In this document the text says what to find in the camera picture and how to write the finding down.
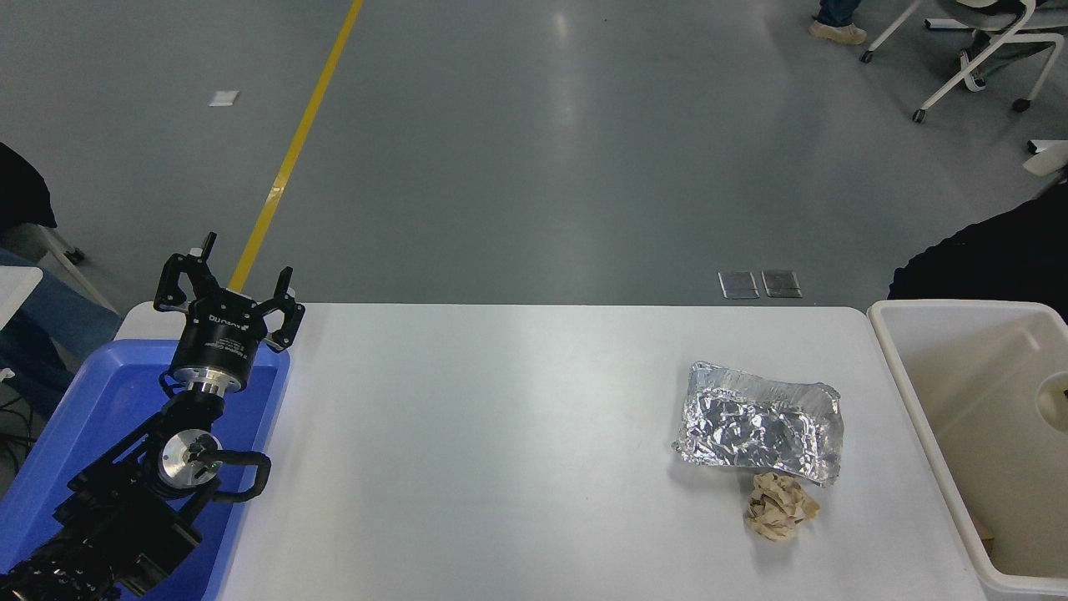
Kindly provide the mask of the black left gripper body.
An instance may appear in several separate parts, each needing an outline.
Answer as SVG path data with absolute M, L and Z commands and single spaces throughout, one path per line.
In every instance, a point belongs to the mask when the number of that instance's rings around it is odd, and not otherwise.
M 247 388 L 264 336 L 263 313 L 252 298 L 232 290 L 197 298 L 186 311 L 170 376 L 187 385 Z

